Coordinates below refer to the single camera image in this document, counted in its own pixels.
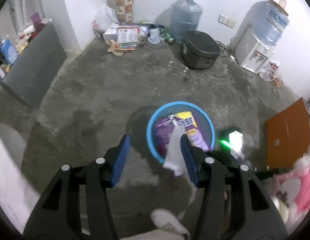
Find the water jug on dispenser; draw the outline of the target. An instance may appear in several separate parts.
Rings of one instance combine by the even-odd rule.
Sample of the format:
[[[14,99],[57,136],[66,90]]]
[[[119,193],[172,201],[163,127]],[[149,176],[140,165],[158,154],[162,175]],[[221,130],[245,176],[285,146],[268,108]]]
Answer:
[[[276,46],[289,24],[288,13],[278,3],[268,0],[253,25],[254,35],[266,46]]]

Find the black rice cooker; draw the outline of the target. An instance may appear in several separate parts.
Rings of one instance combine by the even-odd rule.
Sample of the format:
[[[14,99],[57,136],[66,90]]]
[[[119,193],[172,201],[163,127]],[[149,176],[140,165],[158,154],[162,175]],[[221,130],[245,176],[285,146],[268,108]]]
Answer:
[[[186,31],[180,47],[185,63],[192,69],[210,69],[221,53],[221,48],[207,33]]]

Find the blue detergent bottle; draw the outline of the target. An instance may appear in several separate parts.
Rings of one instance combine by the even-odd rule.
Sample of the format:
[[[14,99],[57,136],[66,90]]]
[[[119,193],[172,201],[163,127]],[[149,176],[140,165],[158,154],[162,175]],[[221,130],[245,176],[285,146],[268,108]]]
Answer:
[[[0,50],[8,64],[12,65],[15,63],[18,58],[18,52],[9,39],[1,41]]]

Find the purple snack bag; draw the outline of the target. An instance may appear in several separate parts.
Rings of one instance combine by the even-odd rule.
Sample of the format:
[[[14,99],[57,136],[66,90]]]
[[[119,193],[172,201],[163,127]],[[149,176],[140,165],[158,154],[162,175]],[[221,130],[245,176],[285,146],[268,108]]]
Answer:
[[[177,127],[177,131],[183,135],[186,134],[195,147],[201,148],[203,151],[208,151],[209,145],[206,143],[199,125],[195,120],[192,112],[179,112],[161,119],[153,125],[156,135],[156,148],[159,154],[166,156],[169,142],[173,130]]]

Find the tall patterned cardboard box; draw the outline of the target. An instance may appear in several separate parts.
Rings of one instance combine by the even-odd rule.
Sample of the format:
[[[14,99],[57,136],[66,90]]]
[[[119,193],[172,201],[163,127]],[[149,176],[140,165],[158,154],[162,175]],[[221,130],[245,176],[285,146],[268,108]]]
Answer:
[[[120,25],[132,25],[133,0],[115,0],[115,12]]]

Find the white shoe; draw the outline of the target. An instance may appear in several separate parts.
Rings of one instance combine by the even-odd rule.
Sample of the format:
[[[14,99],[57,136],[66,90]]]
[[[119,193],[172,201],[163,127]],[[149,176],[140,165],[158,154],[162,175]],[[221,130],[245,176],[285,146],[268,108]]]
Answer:
[[[157,229],[177,233],[183,239],[190,239],[190,233],[179,219],[167,209],[155,209],[150,213],[150,219]]]

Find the large blue water jug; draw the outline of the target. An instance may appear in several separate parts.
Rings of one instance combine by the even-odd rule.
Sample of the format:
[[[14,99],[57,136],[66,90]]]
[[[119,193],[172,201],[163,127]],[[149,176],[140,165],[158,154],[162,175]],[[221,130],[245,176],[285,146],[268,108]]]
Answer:
[[[203,7],[194,0],[178,0],[172,5],[169,34],[181,43],[187,31],[196,31]]]

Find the grey curtain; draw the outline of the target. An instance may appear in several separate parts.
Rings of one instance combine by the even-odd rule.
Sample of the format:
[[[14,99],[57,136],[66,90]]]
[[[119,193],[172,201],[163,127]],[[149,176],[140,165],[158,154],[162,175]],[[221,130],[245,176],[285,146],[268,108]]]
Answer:
[[[32,24],[31,16],[36,12],[41,19],[45,18],[42,0],[7,0],[4,8],[8,9],[16,34]]]

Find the white water dispenser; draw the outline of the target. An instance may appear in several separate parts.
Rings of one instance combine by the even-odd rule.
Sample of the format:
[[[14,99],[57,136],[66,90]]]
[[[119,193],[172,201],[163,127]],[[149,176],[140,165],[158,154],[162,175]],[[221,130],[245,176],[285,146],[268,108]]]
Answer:
[[[251,29],[247,29],[235,49],[239,66],[255,74],[269,63],[274,54],[272,47],[264,45]]]

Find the pink cloth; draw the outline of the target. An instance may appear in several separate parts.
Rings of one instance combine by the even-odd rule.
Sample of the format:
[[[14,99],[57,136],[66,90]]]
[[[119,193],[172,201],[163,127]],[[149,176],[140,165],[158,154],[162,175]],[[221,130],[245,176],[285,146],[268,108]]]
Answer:
[[[310,210],[310,154],[299,158],[292,171],[273,177],[272,201],[292,233]]]

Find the white plastic bag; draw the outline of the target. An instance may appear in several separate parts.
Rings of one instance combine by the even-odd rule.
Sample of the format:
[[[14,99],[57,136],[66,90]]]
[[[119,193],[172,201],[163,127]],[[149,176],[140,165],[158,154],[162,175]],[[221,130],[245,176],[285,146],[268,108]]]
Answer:
[[[117,28],[120,25],[115,10],[106,4],[103,4],[95,14],[92,24],[97,37],[101,37],[108,29]]]

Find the floral tablecloth table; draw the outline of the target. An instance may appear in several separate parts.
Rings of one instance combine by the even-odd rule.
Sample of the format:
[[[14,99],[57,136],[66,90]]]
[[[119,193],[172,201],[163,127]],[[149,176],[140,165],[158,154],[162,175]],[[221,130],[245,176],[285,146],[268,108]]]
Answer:
[[[21,171],[25,150],[23,137],[0,123],[0,206],[19,233],[40,197]]]

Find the orange cardboard box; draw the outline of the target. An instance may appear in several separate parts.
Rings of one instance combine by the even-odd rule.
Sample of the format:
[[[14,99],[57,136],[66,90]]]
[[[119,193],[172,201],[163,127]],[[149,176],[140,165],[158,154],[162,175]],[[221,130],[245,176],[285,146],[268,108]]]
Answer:
[[[299,98],[266,122],[266,166],[271,169],[293,167],[310,145],[310,108]]]

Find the clear printed plastic bag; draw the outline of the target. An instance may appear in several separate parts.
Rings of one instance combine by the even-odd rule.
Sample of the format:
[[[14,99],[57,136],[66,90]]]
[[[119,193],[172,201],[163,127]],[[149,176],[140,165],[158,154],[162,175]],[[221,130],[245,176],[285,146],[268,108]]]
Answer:
[[[174,126],[163,163],[163,168],[172,171],[175,177],[180,177],[187,172],[180,146],[180,139],[184,134],[185,129],[183,126]]]

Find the pile of papers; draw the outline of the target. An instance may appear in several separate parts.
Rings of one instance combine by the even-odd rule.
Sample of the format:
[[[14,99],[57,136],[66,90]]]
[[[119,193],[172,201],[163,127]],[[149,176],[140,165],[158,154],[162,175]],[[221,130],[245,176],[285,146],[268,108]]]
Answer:
[[[102,34],[102,37],[109,45],[108,51],[116,56],[144,46],[160,50],[175,41],[167,27],[147,21],[109,28]]]

